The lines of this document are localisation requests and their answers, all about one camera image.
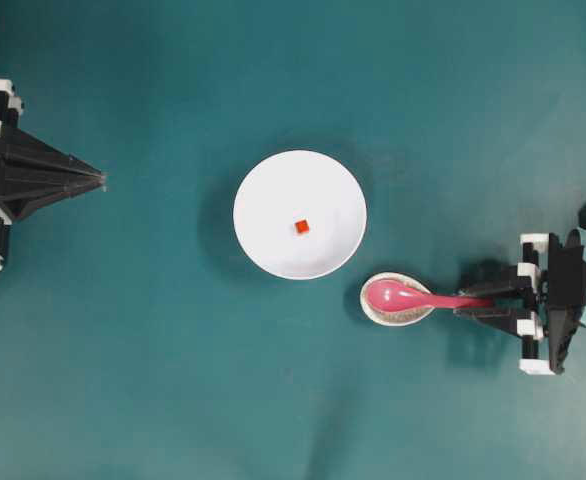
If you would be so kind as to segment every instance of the teal table surface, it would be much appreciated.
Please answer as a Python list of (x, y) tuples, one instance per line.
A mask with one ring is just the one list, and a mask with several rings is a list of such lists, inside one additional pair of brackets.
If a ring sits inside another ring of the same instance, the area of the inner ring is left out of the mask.
[[(586, 331), (557, 378), (441, 292), (563, 238), (586, 202), (586, 0), (0, 0), (21, 127), (109, 174), (13, 229), (0, 479), (586, 478)], [(233, 197), (312, 149), (359, 179), (357, 254), (313, 281), (243, 254)]]

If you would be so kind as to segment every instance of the white bowl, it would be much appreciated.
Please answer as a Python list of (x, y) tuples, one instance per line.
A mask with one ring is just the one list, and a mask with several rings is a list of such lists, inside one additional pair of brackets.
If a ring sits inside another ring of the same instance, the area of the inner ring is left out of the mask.
[[(309, 231), (298, 233), (306, 220)], [(366, 202), (342, 164), (317, 152), (278, 153), (246, 176), (233, 206), (235, 234), (260, 268), (290, 280), (337, 270), (366, 229)]]

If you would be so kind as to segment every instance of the small bowl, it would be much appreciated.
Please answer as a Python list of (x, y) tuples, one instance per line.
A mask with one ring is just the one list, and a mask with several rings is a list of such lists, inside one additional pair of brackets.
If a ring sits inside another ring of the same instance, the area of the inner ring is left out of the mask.
[(373, 320), (375, 323), (379, 323), (380, 325), (384, 325), (385, 327), (406, 327), (407, 325), (413, 325), (414, 323), (419, 322), (428, 314), (430, 314), (433, 310), (435, 310), (433, 307), (412, 308), (410, 310), (403, 310), (401, 312), (396, 313), (386, 313), (375, 310), (366, 301), (366, 289), (372, 282), (375, 282), (376, 280), (397, 280), (398, 282), (402, 282), (407, 287), (420, 290), (424, 293), (431, 293), (428, 288), (426, 288), (424, 285), (422, 285), (414, 278), (409, 277), (408, 275), (402, 275), (401, 273), (384, 272), (372, 276), (362, 286), (362, 290), (360, 290), (360, 304), (362, 305), (362, 310), (364, 311), (366, 316)]

